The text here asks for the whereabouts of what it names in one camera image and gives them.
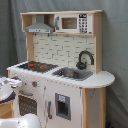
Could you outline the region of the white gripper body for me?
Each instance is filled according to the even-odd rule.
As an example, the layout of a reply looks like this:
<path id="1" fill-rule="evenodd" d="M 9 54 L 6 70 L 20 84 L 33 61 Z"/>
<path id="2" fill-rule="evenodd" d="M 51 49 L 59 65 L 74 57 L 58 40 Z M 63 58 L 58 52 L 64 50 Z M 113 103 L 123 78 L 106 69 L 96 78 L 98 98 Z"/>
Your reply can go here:
<path id="1" fill-rule="evenodd" d="M 22 86 L 22 82 L 20 80 L 8 78 L 7 81 L 9 82 L 12 88 L 17 88 Z"/>

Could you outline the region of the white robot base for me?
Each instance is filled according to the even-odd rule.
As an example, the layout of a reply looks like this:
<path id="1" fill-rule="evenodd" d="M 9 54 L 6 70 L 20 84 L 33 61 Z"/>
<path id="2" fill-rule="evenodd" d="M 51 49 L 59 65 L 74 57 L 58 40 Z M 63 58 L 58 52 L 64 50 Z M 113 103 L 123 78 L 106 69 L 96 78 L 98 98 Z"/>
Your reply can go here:
<path id="1" fill-rule="evenodd" d="M 39 118 L 26 114 L 18 118 L 0 119 L 0 128 L 41 128 Z"/>

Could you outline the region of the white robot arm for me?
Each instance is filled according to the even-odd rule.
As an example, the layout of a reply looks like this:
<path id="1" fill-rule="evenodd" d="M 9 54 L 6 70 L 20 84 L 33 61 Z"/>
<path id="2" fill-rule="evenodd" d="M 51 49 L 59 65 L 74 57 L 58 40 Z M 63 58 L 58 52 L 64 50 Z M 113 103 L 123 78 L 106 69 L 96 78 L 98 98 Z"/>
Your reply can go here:
<path id="1" fill-rule="evenodd" d="M 0 78 L 0 105 L 12 102 L 15 99 L 14 88 L 21 87 L 22 82 L 11 78 Z"/>

